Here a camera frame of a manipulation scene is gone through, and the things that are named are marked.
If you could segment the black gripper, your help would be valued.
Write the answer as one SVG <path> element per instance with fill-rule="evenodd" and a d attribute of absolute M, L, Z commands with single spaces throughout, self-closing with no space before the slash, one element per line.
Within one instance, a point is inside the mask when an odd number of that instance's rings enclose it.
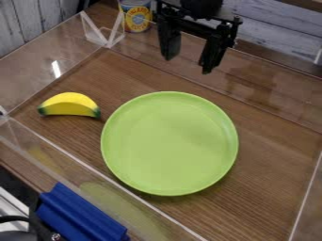
<path fill-rule="evenodd" d="M 221 65 L 226 49 L 235 45 L 237 33 L 243 24 L 243 19 L 223 4 L 225 0 L 156 0 L 160 54 L 166 60 L 171 60 L 181 52 L 181 31 L 198 35 L 213 30 L 199 20 L 221 23 L 206 37 L 199 59 L 203 74 L 211 73 Z"/>

